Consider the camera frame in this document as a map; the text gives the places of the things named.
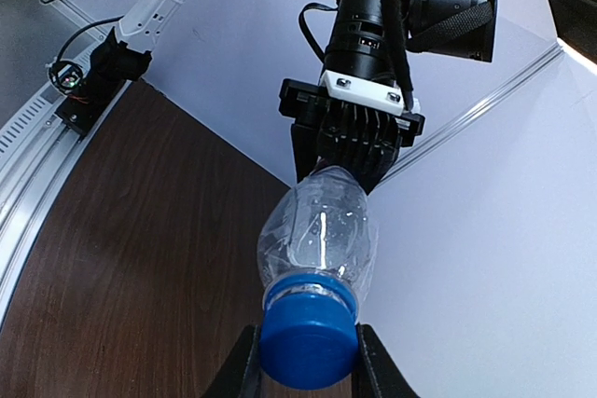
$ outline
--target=clear plastic bottle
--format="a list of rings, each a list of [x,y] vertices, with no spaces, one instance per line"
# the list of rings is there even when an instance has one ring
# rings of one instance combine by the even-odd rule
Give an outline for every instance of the clear plastic bottle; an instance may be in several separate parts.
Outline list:
[[[261,365],[272,378],[315,390],[351,373],[376,247],[367,195],[343,168],[313,173],[283,197],[257,249],[266,286]]]

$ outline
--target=cable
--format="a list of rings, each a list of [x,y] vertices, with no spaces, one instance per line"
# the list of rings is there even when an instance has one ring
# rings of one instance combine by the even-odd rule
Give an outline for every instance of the cable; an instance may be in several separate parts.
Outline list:
[[[313,33],[311,33],[311,30],[309,29],[309,25],[307,25],[307,21],[305,20],[305,13],[312,9],[316,9],[319,11],[338,11],[338,9],[333,8],[333,7],[328,7],[327,5],[318,4],[316,2],[312,2],[310,4],[307,4],[305,6],[305,8],[303,8],[302,11],[300,11],[300,14],[298,15],[298,27],[300,27],[300,30],[302,31],[303,36],[305,36],[305,39],[307,40],[309,47],[311,47],[313,52],[315,52],[315,55],[317,55],[317,58],[319,58],[319,61],[324,62],[324,58],[325,58],[326,54],[321,49],[321,47],[319,47],[319,44],[315,40],[315,37],[313,36]]]
[[[54,86],[63,95],[70,95],[70,93],[73,90],[75,90],[76,87],[81,83],[81,81],[85,77],[85,73],[83,72],[83,68],[76,62],[63,59],[66,50],[75,41],[75,39],[77,39],[82,34],[86,33],[88,30],[95,27],[99,27],[101,25],[106,25],[107,23],[118,22],[122,18],[123,16],[119,16],[117,18],[90,23],[89,25],[84,26],[71,37],[69,37],[60,49],[60,51],[58,52],[58,56],[56,57],[54,62],[48,65],[48,78],[52,86]],[[64,72],[66,69],[68,69],[68,71],[71,72],[71,76],[61,79],[61,73]],[[81,101],[82,103],[85,102],[84,98],[79,98],[76,96],[72,96],[72,98]]]
[[[382,19],[390,62],[396,74],[396,82],[404,97],[407,108],[414,105],[412,80],[407,60],[406,32],[402,19],[401,0],[382,0]]]

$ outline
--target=wood grain surface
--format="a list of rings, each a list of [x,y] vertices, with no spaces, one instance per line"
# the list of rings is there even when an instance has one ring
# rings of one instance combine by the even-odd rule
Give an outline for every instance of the wood grain surface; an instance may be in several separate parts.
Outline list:
[[[131,87],[22,272],[0,333],[0,396],[200,397],[260,322],[257,235],[286,189],[148,85]],[[350,396],[347,381],[267,389]]]

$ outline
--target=blue bottle cap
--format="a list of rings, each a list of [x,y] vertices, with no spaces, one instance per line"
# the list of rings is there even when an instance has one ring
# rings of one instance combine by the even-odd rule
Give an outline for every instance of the blue bottle cap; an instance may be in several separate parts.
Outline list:
[[[261,367],[286,387],[312,391],[332,386],[354,370],[358,352],[354,309],[333,297],[288,295],[266,311]]]

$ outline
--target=white panel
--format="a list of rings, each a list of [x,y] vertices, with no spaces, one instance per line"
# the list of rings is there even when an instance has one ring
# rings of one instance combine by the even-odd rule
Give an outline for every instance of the white panel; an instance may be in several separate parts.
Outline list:
[[[373,193],[380,251],[362,317],[421,396],[597,396],[587,73],[563,57]]]
[[[132,4],[132,0],[70,1],[94,19],[122,13]],[[311,1],[332,3],[188,0],[164,31],[146,76],[172,101],[288,183],[294,181],[291,122],[277,112],[278,93],[285,77],[317,82],[321,64],[297,25],[300,10]],[[428,117],[426,133],[495,89],[553,42],[551,34],[545,38],[544,32],[529,32],[533,26],[526,19],[523,27],[515,23],[518,18],[512,11],[517,7],[512,3],[521,0],[500,0],[503,14],[493,64],[428,54],[410,58],[415,94]],[[545,0],[520,10],[531,12],[541,24],[549,14]],[[324,45],[333,14],[313,12],[308,22]]]

